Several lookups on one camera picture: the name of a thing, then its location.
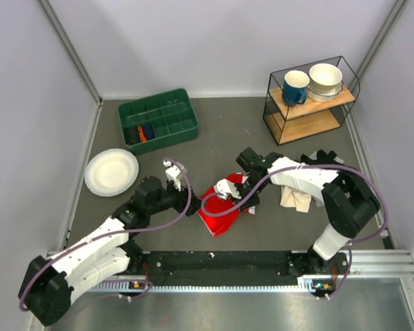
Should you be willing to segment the red underwear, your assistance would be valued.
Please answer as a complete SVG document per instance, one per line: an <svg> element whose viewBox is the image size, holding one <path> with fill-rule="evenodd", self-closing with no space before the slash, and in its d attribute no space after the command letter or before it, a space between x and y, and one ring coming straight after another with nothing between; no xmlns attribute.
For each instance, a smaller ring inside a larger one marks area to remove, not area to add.
<svg viewBox="0 0 414 331"><path fill-rule="evenodd" d="M235 203L231 198L223 200L217 196L213 196L207 200L204 207L209 213L217 214L232 208L234 205ZM220 217L208 216L202 209L197 211L198 216L214 237L218 237L225 233L242 213L255 214L255 206L244 208L243 211L236 209L231 213Z"/></svg>

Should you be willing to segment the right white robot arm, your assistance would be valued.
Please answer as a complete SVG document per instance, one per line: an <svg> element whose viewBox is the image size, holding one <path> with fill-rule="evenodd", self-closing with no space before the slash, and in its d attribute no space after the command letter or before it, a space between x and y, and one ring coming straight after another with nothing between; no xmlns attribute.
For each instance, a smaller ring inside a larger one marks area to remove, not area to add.
<svg viewBox="0 0 414 331"><path fill-rule="evenodd" d="M329 224L308 249L306 260L318 273L329 269L333 257L379 212L380 203L359 175L345 170L312 168L282 154L265 157L246 148L236 162L244 170L242 183L230 184L228 194L235 203L247 199L241 209L259 204L258 194L268 184L280 185L309 194L323 203Z"/></svg>

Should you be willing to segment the pink beige garment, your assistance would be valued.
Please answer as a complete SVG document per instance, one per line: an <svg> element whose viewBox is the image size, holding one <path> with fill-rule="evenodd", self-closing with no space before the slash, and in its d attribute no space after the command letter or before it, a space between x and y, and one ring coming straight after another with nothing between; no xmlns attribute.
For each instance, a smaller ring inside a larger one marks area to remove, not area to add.
<svg viewBox="0 0 414 331"><path fill-rule="evenodd" d="M288 186L281 189L280 206L284 208L294 208L297 212L308 213L311 205L312 196L300 192Z"/></svg>

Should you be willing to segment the grey garment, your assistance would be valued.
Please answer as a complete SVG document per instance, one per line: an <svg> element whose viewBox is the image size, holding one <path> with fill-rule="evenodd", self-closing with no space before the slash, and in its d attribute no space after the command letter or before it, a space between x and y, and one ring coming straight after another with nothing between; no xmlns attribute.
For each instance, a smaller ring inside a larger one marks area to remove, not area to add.
<svg viewBox="0 0 414 331"><path fill-rule="evenodd" d="M324 207L325 203L324 203L323 196L315 196L315 195L313 195L312 198L313 198L313 201L315 202L315 204L316 204L316 206L318 208Z"/></svg>

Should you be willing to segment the black garment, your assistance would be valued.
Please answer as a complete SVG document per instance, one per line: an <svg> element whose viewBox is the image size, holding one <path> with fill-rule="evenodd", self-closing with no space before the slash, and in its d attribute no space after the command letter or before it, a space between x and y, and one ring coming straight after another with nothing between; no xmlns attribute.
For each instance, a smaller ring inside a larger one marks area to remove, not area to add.
<svg viewBox="0 0 414 331"><path fill-rule="evenodd" d="M312 153L310 156L303 154L300 157L300 162L307 165L321 165L321 164L337 164L343 165L344 161L340 159L336 152L331 150L325 152L324 150L318 150Z"/></svg>

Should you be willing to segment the orange item in tray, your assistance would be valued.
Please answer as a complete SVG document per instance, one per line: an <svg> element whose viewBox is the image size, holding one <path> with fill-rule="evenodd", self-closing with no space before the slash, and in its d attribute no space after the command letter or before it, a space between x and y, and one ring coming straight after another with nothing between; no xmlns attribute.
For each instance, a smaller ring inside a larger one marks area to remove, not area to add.
<svg viewBox="0 0 414 331"><path fill-rule="evenodd" d="M147 137L144 134L144 130L141 126L137 127L137 131L138 131L138 135L139 135L139 140L143 143L147 141Z"/></svg>

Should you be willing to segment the blue item in tray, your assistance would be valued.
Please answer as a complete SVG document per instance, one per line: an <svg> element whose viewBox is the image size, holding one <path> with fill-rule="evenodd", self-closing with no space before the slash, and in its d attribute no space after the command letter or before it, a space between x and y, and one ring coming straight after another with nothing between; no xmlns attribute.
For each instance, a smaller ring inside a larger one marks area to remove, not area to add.
<svg viewBox="0 0 414 331"><path fill-rule="evenodd" d="M148 141L155 138L155 133L153 131L153 128L152 128L152 124L151 123L143 124L141 128L143 130L143 133L144 133L145 138Z"/></svg>

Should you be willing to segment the white paper plate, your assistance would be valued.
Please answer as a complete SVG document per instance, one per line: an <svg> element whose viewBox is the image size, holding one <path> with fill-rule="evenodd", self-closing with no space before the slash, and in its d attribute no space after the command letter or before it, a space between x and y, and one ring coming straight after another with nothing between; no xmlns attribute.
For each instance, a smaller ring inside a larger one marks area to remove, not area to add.
<svg viewBox="0 0 414 331"><path fill-rule="evenodd" d="M139 164L134 154L113 148L100 152L89 161L84 181L91 193L114 197L130 188L138 174Z"/></svg>

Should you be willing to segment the green compartment tray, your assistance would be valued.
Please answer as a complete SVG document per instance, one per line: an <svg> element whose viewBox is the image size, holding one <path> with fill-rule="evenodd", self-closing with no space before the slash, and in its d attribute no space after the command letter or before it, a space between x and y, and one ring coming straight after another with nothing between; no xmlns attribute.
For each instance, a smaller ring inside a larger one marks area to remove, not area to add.
<svg viewBox="0 0 414 331"><path fill-rule="evenodd" d="M135 145L124 144L135 155L145 154L198 136L199 121L187 90L177 88L121 104L118 107L121 133L126 128L151 123L155 138Z"/></svg>

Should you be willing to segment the black item in tray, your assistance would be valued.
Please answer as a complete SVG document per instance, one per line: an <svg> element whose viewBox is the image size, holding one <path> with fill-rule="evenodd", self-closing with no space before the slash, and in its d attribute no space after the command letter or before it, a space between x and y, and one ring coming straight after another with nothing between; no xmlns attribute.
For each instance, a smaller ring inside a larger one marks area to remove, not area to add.
<svg viewBox="0 0 414 331"><path fill-rule="evenodd" d="M126 128L124 130L124 140L126 145L135 145L141 142L137 127Z"/></svg>

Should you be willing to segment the white plate under bowl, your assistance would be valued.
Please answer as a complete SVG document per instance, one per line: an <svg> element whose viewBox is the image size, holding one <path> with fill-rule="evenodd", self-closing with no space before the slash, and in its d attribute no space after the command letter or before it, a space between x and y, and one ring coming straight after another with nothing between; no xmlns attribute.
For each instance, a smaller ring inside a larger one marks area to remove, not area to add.
<svg viewBox="0 0 414 331"><path fill-rule="evenodd" d="M318 102L328 102L335 99L338 94L343 90L342 86L332 89L329 93L317 93L310 87L307 87L306 94L308 98Z"/></svg>

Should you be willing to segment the blue mug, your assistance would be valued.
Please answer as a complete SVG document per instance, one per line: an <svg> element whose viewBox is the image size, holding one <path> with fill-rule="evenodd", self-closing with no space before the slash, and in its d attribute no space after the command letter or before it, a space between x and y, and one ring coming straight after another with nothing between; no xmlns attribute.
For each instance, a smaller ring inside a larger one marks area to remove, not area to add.
<svg viewBox="0 0 414 331"><path fill-rule="evenodd" d="M310 83L308 75L301 70L290 70L284 75L282 99L287 106L302 105L306 102L306 88Z"/></svg>

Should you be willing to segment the cream bowl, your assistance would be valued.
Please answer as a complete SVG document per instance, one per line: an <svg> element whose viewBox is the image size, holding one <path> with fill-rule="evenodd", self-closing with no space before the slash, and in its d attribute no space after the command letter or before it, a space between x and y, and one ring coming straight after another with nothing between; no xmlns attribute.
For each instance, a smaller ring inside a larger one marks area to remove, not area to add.
<svg viewBox="0 0 414 331"><path fill-rule="evenodd" d="M340 69L329 63L318 63L308 71L308 87L318 94L334 94L339 88L343 74Z"/></svg>

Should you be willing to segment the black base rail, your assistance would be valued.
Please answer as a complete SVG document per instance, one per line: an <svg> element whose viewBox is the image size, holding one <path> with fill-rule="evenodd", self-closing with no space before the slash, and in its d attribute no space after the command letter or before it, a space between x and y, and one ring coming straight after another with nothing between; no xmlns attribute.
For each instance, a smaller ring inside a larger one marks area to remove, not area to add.
<svg viewBox="0 0 414 331"><path fill-rule="evenodd" d="M152 251L138 254L123 276L145 276L155 286L296 285L304 275L344 274L342 252L319 262L306 252L293 251Z"/></svg>

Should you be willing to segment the aluminium frame rail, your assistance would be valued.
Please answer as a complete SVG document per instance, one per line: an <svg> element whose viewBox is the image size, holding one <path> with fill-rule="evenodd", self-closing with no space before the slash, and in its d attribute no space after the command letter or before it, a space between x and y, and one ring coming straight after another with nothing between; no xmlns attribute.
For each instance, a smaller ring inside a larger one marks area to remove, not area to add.
<svg viewBox="0 0 414 331"><path fill-rule="evenodd" d="M414 262L405 250L354 250L341 251L346 255L344 274L335 273L332 278L320 275L304 275L296 285L265 286L155 286L145 276L134 278L120 272L89 289L90 292L121 292L139 294L149 288L153 292L305 292L316 297L327 297L341 288L342 281L350 279L400 279L414 278Z"/></svg>

